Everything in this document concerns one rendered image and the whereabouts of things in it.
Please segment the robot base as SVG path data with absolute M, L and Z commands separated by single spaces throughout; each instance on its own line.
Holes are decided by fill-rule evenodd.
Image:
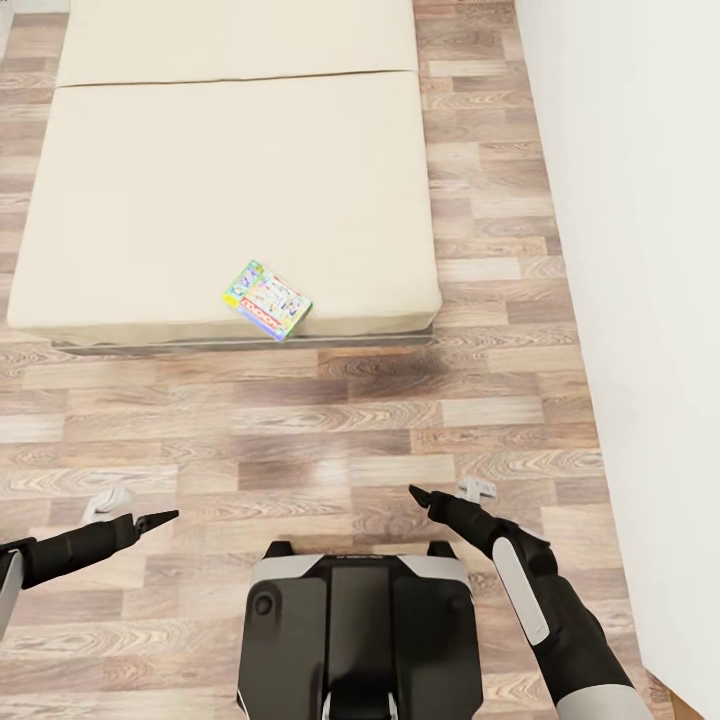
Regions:
M 422 555 L 299 555 L 273 541 L 247 594 L 248 720 L 472 720 L 484 700 L 473 594 L 447 540 Z

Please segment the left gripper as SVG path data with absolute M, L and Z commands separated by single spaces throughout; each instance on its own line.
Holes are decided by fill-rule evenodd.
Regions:
M 179 514 L 169 511 L 144 515 L 133 524 L 132 513 L 128 513 L 112 521 L 99 521 L 62 533 L 69 548 L 69 562 L 63 575 L 112 557 L 114 552 L 134 545 L 142 534 L 178 518 Z

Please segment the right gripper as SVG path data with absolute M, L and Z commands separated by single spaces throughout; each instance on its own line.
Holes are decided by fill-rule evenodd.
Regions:
M 488 511 L 481 507 L 480 503 L 476 504 L 466 499 L 459 499 L 452 494 L 438 491 L 429 493 L 416 485 L 410 485 L 409 491 L 421 507 L 428 509 L 430 505 L 428 517 L 433 522 L 447 524 L 468 541 L 470 545 L 472 545 L 472 542 L 468 538 L 468 530 L 472 526 L 474 518 L 478 514 L 484 514 L 484 512 L 489 514 Z

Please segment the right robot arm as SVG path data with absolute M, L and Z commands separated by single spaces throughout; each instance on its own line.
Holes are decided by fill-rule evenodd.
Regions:
M 409 491 L 433 522 L 447 524 L 495 562 L 514 611 L 544 674 L 559 720 L 655 720 L 633 687 L 600 621 L 558 574 L 551 542 L 484 510 L 480 496 L 496 497 L 496 484 L 468 476 L 455 496 Z

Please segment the board game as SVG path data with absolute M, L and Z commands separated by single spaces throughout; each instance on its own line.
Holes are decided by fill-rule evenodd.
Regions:
M 259 262 L 252 260 L 221 297 L 284 344 L 313 303 Z

